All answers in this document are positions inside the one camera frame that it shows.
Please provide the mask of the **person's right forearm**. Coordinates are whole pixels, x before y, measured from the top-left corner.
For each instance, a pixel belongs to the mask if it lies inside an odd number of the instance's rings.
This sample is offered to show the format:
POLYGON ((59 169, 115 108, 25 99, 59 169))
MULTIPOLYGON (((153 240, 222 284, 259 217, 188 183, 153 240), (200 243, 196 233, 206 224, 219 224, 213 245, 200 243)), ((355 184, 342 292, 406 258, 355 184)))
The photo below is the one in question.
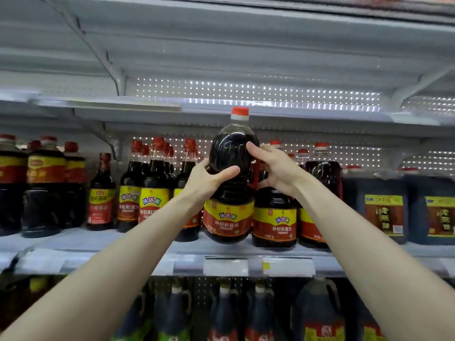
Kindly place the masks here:
POLYGON ((388 341, 455 341, 455 290, 448 283, 309 173, 292 183, 388 341))

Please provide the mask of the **dark blue vinegar jug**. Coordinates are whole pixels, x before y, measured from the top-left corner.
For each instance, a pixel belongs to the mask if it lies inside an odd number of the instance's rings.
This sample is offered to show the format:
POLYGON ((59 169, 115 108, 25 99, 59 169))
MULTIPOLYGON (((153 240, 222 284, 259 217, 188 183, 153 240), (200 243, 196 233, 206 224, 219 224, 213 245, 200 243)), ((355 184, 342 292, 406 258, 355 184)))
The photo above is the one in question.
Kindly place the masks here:
POLYGON ((455 179, 401 169, 408 192, 409 241, 428 246, 455 246, 455 179))
POLYGON ((403 182, 361 166, 347 166, 342 186, 348 206, 396 243, 408 241, 408 193, 403 182))

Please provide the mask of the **large dark soy sauce bottle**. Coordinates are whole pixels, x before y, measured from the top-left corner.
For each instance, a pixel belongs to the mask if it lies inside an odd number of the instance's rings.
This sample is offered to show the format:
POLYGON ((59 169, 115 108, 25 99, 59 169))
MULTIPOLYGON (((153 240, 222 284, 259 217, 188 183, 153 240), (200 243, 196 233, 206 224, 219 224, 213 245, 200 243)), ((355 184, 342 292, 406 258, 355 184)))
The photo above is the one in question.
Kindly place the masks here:
MULTIPOLYGON (((314 154, 306 161, 299 163, 299 166, 317 178, 339 199, 343 199, 342 168, 337 160, 330 157, 328 143, 315 143, 314 154)), ((316 224, 301 205, 297 210, 297 217, 297 240, 299 244, 312 248, 329 249, 316 224)))
POLYGON ((297 204, 272 188, 257 190, 252 243, 259 248, 293 248, 297 243, 297 204))
POLYGON ((248 126, 249 109, 233 107, 231 123, 213 139, 209 154, 210 174, 238 166, 239 174, 222 183, 204 203, 203 226, 208 237, 220 244, 236 244, 249 234, 253 224, 255 187, 248 185, 253 155, 247 143, 259 145, 259 140, 248 126))

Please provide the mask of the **dark handled bottle white cap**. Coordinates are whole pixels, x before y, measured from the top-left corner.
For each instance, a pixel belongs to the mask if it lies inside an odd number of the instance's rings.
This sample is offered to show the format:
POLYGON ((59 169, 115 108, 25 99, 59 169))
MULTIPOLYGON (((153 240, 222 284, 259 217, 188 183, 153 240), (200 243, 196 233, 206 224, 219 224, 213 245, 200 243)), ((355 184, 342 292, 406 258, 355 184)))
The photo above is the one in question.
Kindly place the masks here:
POLYGON ((263 279, 255 283, 254 294, 249 296, 245 341, 275 341, 274 292, 263 279))
POLYGON ((191 341, 191 292, 175 277, 169 292, 157 291, 154 302, 156 341, 191 341))
POLYGON ((238 341, 236 310, 231 299, 237 294, 228 278, 219 281, 217 294, 211 293, 207 341, 238 341))

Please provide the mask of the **small green label sauce bottle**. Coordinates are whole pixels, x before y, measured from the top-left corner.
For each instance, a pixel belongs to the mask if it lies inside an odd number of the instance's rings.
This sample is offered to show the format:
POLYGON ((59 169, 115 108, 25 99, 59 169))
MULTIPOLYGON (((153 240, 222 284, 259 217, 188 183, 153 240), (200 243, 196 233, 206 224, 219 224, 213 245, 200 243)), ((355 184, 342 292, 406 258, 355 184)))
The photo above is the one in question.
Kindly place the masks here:
POLYGON ((113 227, 116 183, 111 176, 111 154, 100 153, 98 171, 89 185, 87 229, 102 231, 113 227))

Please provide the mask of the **grey metal shelf bracket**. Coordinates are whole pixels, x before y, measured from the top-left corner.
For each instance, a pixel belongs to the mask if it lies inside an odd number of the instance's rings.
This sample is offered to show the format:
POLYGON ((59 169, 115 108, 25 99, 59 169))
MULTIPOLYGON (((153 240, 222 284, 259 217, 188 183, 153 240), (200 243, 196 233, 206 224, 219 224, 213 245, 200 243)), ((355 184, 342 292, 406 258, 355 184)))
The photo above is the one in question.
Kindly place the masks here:
POLYGON ((398 87, 383 98, 388 110, 400 110, 409 98, 455 96, 455 63, 444 64, 420 75, 415 83, 398 87))
POLYGON ((85 43, 85 45, 87 45, 99 63, 103 66, 107 74, 113 80, 117 95, 125 96, 127 74, 124 69, 110 60, 110 54, 106 49, 99 45, 94 39, 89 38, 87 32, 82 29, 79 18, 68 9, 64 2, 58 0, 43 0, 43 2, 53 8, 54 11, 58 12, 71 30, 85 43))
POLYGON ((118 135, 111 134, 104 121, 85 120, 85 129, 94 135, 97 139, 107 144, 111 149, 112 158, 117 162, 123 161, 123 140, 118 135))

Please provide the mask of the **person's left hand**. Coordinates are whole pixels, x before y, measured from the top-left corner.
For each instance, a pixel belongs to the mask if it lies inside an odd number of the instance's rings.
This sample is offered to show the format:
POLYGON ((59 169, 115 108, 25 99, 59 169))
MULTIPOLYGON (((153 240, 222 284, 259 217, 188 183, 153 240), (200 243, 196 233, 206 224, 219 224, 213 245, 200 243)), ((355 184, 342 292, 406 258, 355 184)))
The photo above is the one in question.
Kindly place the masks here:
POLYGON ((178 204, 185 206, 190 215, 200 211, 205 203, 221 185, 210 184, 210 173, 208 172, 209 159, 205 158, 197 164, 190 173, 187 183, 179 196, 178 204))

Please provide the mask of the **person's right hand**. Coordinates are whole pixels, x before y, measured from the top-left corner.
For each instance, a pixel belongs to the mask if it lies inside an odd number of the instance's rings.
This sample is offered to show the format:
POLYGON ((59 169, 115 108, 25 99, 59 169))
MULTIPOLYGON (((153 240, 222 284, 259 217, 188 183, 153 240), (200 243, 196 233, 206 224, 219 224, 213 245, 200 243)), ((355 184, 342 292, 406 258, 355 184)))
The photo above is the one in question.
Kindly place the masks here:
POLYGON ((304 187, 310 175, 301 169, 289 156, 278 149, 278 188, 277 191, 303 201, 304 187))

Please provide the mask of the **white shelf price tag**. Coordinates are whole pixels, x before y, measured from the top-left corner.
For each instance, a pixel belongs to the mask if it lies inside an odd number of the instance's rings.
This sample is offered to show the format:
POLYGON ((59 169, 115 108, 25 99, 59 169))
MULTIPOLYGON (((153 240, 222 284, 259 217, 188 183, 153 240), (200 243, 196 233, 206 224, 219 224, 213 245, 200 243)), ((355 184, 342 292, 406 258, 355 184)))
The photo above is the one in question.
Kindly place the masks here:
POLYGON ((206 257, 202 273, 204 276, 248 277, 248 269, 247 259, 206 257))
POLYGON ((262 271, 268 277, 314 277, 316 269, 311 258, 263 257, 262 271))
POLYGON ((20 275, 59 275, 67 257, 65 251, 33 248, 20 255, 14 272, 20 275))

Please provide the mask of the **large dark jug red label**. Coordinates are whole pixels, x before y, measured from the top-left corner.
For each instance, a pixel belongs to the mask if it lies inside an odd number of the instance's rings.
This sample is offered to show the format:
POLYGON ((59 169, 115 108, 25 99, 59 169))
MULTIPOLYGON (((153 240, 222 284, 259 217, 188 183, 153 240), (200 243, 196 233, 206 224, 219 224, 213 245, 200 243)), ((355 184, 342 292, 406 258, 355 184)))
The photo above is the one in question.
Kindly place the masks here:
POLYGON ((353 318, 354 341, 388 341, 360 296, 354 300, 353 318))
POLYGON ((293 341, 345 341, 345 318, 335 283, 323 276, 310 279, 291 307, 293 341))

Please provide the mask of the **person's left forearm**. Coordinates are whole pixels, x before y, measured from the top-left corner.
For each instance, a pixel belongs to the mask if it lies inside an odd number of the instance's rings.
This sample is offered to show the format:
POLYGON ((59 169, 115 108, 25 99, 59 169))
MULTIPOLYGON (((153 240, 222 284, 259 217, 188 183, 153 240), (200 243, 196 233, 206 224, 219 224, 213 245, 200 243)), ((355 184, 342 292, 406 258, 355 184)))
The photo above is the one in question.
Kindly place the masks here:
POLYGON ((106 341, 206 197, 181 193, 33 304, 0 341, 106 341))

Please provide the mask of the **row of slim soy sauce bottles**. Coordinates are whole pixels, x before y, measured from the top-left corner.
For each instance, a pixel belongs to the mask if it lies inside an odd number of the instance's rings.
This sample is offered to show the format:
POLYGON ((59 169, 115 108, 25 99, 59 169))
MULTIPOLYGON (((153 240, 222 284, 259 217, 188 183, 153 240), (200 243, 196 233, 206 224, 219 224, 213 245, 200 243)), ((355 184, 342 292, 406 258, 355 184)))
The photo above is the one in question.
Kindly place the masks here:
POLYGON ((161 210, 176 188, 169 157, 171 148, 162 137, 153 138, 152 149, 134 140, 131 151, 118 196, 117 231, 120 233, 127 233, 161 210))

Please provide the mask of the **dark bottle yellow cap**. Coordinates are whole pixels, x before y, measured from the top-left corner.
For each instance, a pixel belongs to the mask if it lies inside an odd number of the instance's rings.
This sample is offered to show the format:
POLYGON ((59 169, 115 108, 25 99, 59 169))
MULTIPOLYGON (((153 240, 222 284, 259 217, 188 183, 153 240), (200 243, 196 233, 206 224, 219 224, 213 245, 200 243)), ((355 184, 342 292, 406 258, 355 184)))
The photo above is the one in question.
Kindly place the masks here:
POLYGON ((24 276, 0 285, 0 334, 50 288, 48 276, 24 276))

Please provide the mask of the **grey metal shelf board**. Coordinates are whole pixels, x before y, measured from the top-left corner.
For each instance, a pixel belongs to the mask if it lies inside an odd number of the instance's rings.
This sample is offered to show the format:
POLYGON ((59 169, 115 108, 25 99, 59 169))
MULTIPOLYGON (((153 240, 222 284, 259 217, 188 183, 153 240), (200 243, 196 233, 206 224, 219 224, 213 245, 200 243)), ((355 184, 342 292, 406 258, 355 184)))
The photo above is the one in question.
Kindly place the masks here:
POLYGON ((455 117, 421 111, 315 102, 246 102, 225 99, 52 96, 0 89, 0 126, 84 129, 114 133, 211 133, 230 122, 233 107, 249 108, 249 124, 260 132, 335 133, 423 139, 455 138, 455 117))
MULTIPOLYGON (((58 0, 129 78, 391 91, 455 63, 455 0, 58 0)), ((43 0, 0 0, 0 64, 105 75, 43 0)))
MULTIPOLYGON (((104 249, 123 234, 115 230, 89 231, 69 229, 58 235, 26 239, 20 235, 0 237, 0 273, 12 268, 20 255, 33 248, 65 251, 67 260, 60 274, 68 274, 86 263, 94 254, 104 249)), ((296 245, 291 249, 262 249, 254 247, 249 236, 234 245, 221 245, 201 234, 197 241, 173 242, 154 270, 154 276, 202 276, 206 257, 237 258, 248 260, 248 277, 266 277, 262 271, 263 257, 306 257, 314 262, 316 275, 343 277, 344 272, 338 261, 328 250, 312 249, 296 245)))

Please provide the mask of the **perforated grey back panel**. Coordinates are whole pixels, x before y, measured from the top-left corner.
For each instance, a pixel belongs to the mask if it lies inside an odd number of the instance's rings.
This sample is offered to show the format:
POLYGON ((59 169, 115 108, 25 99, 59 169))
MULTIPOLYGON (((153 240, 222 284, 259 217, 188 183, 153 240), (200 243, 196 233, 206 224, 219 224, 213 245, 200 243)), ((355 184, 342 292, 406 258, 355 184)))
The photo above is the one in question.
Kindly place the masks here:
MULTIPOLYGON (((442 135, 443 121, 455 121, 455 97, 412 97, 408 106, 399 111, 389 109, 383 93, 353 89, 326 89, 289 87, 201 80, 172 80, 161 78, 131 78, 126 82, 126 96, 160 102, 180 102, 207 105, 236 105, 271 108, 275 114, 284 109, 286 117, 311 119, 345 119, 356 122, 373 122, 415 126, 435 126, 442 135)), ((336 160, 342 166, 357 165, 365 169, 378 169, 385 162, 385 154, 371 146, 330 145, 336 160)), ((455 151, 429 150, 424 154, 408 155, 403 167, 414 167, 421 172, 440 172, 455 176, 455 151)))

